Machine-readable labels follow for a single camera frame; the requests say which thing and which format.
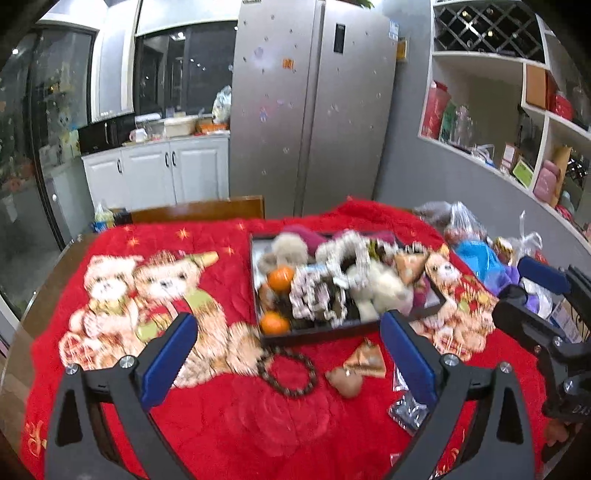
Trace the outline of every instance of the orange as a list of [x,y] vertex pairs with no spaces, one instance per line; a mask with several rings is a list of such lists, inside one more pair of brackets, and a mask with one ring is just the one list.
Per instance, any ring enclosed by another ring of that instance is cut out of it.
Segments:
[[290,321],[277,312],[267,312],[261,317],[259,327],[265,335],[282,335],[291,330]]
[[267,283],[276,293],[289,293],[295,274],[296,271],[291,267],[279,267],[268,273]]

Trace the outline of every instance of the black tray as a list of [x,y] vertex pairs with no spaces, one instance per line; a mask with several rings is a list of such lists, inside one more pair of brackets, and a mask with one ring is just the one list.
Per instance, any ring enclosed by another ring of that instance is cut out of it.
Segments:
[[[333,234],[332,233],[322,233],[322,235],[326,236],[326,238],[330,238]],[[256,265],[253,262],[253,245],[255,242],[261,241],[272,241],[276,235],[251,235],[250,236],[250,263],[251,263],[251,287],[252,287],[252,300],[255,306],[255,316],[256,321],[258,324],[259,319],[262,316],[262,309],[259,304],[258,295],[256,293],[255,288],[255,274],[256,274]],[[441,291],[436,287],[436,285],[428,278],[428,281],[431,285],[431,289],[437,296],[439,302],[429,306],[429,307],[421,307],[417,309],[413,309],[408,318],[411,320],[420,320],[423,318],[430,317],[432,315],[437,314],[437,312],[441,309],[442,305],[445,303],[445,297],[442,295]],[[283,335],[265,335],[261,332],[261,344],[263,347],[268,346],[297,346],[297,345],[306,345],[309,343],[320,343],[320,342],[330,342],[333,340],[338,340],[341,338],[349,338],[355,336],[364,336],[369,333],[377,332],[379,330],[379,323],[380,320],[374,320],[373,322],[365,322],[361,323],[361,320],[345,320],[344,324],[333,328],[330,325],[325,325],[321,327],[314,327],[309,329],[301,329],[301,330],[292,330],[289,333],[285,333]]]

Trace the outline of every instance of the chair backrest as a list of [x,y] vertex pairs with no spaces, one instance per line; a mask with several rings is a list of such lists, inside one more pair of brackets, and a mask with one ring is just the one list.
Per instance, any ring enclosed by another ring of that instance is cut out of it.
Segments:
[[262,196],[235,197],[207,202],[181,203],[173,207],[138,210],[131,213],[132,223],[208,222],[233,218],[265,218]]

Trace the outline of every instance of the green box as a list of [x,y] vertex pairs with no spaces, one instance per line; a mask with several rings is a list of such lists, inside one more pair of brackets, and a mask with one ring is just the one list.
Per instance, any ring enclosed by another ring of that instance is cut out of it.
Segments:
[[534,171],[520,158],[513,169],[513,176],[519,180],[519,183],[525,188],[529,188],[531,185],[531,179],[534,177]]

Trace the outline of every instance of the double-door refrigerator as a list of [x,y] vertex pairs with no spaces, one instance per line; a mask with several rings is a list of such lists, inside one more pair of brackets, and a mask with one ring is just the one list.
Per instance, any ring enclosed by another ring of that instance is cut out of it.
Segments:
[[230,121],[230,195],[268,218],[370,199],[388,124],[398,26],[340,0],[243,0]]

